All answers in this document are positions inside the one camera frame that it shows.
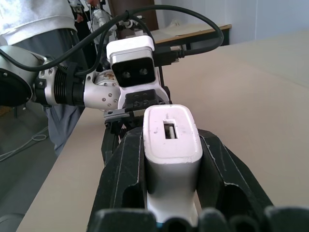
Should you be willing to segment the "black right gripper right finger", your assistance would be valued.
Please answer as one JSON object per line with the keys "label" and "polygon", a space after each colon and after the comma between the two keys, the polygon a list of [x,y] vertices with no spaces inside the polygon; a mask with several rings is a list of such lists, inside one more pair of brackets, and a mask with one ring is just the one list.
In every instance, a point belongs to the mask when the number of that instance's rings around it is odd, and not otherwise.
{"label": "black right gripper right finger", "polygon": [[251,170],[215,134],[198,133],[203,149],[197,184],[201,207],[215,208],[226,218],[262,218],[272,202]]}

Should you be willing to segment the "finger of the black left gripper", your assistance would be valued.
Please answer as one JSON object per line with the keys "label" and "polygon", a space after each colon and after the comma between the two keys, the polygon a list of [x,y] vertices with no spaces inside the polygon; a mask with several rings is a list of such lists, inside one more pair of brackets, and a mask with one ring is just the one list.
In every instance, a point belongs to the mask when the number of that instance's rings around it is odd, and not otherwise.
{"label": "finger of the black left gripper", "polygon": [[112,134],[110,131],[105,131],[101,145],[104,166],[106,166],[111,159],[121,140],[122,138],[119,135]]}

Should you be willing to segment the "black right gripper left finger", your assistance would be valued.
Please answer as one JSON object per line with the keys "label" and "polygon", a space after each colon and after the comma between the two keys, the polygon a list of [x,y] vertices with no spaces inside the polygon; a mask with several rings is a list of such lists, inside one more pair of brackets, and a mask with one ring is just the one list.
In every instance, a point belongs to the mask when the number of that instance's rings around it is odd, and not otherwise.
{"label": "black right gripper left finger", "polygon": [[128,131],[106,156],[88,232],[147,232],[146,174],[142,128]]}

